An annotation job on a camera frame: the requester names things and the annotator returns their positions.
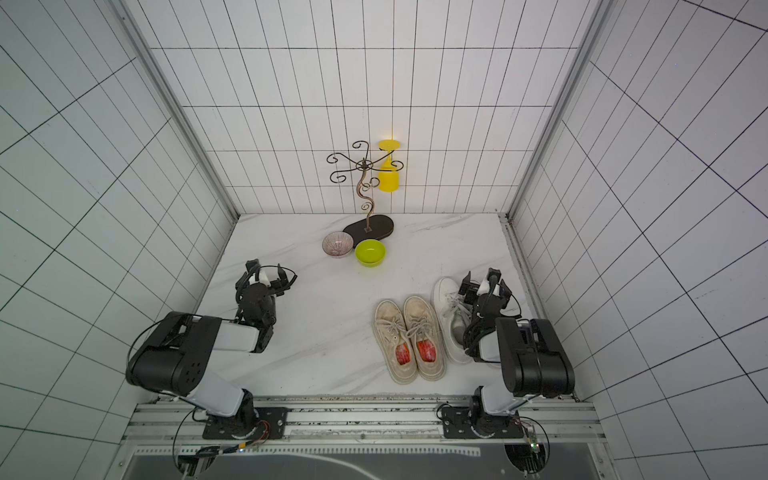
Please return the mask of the beige lace sneaker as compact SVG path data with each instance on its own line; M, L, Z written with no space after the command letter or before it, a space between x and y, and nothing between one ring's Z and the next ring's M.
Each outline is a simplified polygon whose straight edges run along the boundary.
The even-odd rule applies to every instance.
M393 381L399 385L413 382L417 376L416 360L407 336L404 316L395 302L383 300L377 305L373 331ZM405 367L398 366L395 360L395 347L401 342L407 342L411 350L412 361Z
M427 381L438 381L445 375L447 354L437 314L431 304L420 296L408 297L403 307L407 336L414 347L419 374ZM421 360L416 342L423 339L430 339L435 344L438 353L436 362Z

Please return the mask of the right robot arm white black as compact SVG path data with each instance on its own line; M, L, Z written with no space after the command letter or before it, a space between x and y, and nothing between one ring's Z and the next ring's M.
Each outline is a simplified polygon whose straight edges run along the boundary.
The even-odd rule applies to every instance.
M520 303L497 269L481 282L442 278L432 300L448 358L497 366L500 377L480 386L467 407L437 409L448 439L522 439L539 448L544 429L518 413L528 401L570 395L575 374L550 321L525 319Z

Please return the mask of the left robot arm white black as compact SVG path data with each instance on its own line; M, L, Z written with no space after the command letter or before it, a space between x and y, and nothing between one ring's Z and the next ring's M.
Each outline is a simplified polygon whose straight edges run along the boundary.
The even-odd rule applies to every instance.
M276 271L271 279L266 271ZM235 284L233 319L172 311L150 328L127 360L126 380L147 391L180 398L206 413L205 440L248 443L283 437L287 410L257 408L253 394L209 368L215 352L263 353L277 322L276 298L298 275L281 265L249 260Z

